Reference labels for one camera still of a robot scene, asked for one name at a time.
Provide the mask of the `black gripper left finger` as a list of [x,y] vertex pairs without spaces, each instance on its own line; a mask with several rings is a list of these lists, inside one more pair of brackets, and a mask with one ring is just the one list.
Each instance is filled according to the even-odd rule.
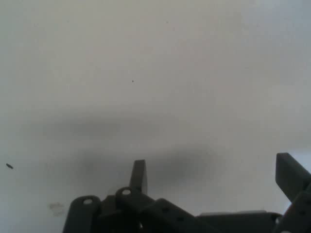
[[129,186],[104,200],[76,198],[69,207],[65,233],[217,233],[218,229],[165,199],[147,195],[145,160],[136,160]]

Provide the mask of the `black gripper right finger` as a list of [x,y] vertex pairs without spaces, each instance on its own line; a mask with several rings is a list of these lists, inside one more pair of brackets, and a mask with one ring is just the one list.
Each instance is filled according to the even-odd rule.
[[289,153],[276,155],[276,183],[291,202],[275,226],[276,233],[311,231],[311,173]]

